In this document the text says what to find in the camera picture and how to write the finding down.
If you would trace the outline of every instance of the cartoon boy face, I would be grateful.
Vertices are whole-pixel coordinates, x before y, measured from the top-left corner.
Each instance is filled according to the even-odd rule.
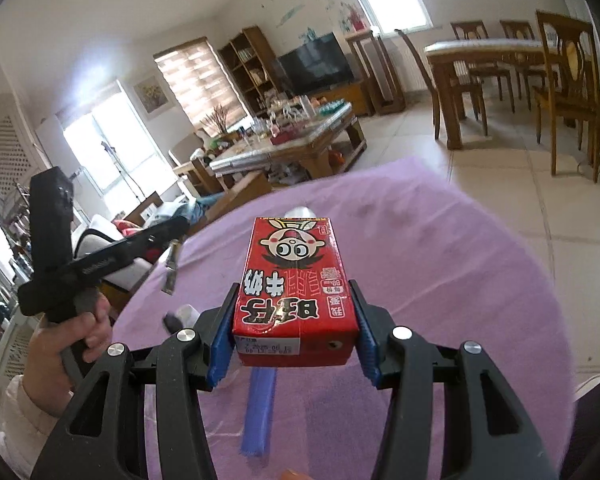
[[[269,220],[273,227],[279,228],[266,240],[260,240],[271,256],[264,257],[270,262],[282,268],[298,267],[300,269],[315,263],[321,256],[315,256],[318,248],[323,247],[324,242],[316,240],[309,233],[315,226],[313,221],[283,221]]]

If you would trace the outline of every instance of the human hand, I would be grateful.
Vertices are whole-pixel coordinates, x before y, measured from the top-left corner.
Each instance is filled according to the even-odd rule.
[[[29,357],[22,378],[22,387],[40,410],[60,416],[72,397],[72,382],[64,371],[60,352],[84,339],[88,349],[82,354],[87,363],[94,362],[111,344],[109,301],[100,295],[90,312],[80,314],[56,326],[46,320],[29,343]]]
[[[295,471],[291,471],[291,469],[287,469],[282,473],[280,480],[311,480],[308,476],[296,473]]]

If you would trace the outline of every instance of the picture frame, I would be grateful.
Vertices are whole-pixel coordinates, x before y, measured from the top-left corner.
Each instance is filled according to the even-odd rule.
[[[145,121],[151,121],[175,106],[171,89],[161,74],[145,73],[129,82],[128,87],[129,97]]]

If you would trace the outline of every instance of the round table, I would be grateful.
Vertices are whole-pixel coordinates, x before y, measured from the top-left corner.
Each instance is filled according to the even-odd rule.
[[[184,244],[175,294],[160,291],[164,268],[157,269],[118,319],[114,340],[154,346],[167,337],[165,313],[185,303],[199,311],[219,306],[242,277],[254,217],[301,205],[331,219],[347,277],[369,303],[429,342],[482,344],[558,467],[570,436],[574,375],[552,284],[519,239],[414,158],[274,192],[214,222]],[[315,480],[371,478],[388,392],[371,386],[355,352],[343,367],[280,368],[266,458],[239,452],[249,378],[236,361],[213,393],[200,393],[219,479],[277,480],[288,468]],[[148,466],[159,478],[151,395],[148,404]],[[440,477],[442,449],[438,385],[431,479]]]

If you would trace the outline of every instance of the wooden cabinet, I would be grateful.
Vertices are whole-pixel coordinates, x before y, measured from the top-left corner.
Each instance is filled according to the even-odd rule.
[[[260,28],[244,28],[219,53],[250,113],[266,115],[265,93],[271,89],[280,92],[280,85],[273,70],[276,55]]]
[[[314,92],[310,97],[315,97],[317,99],[326,97],[329,101],[344,99],[351,103],[353,106],[353,113],[357,116],[371,116],[374,114],[371,98],[366,90],[366,83],[364,81],[356,81],[354,83],[337,86],[330,90]]]

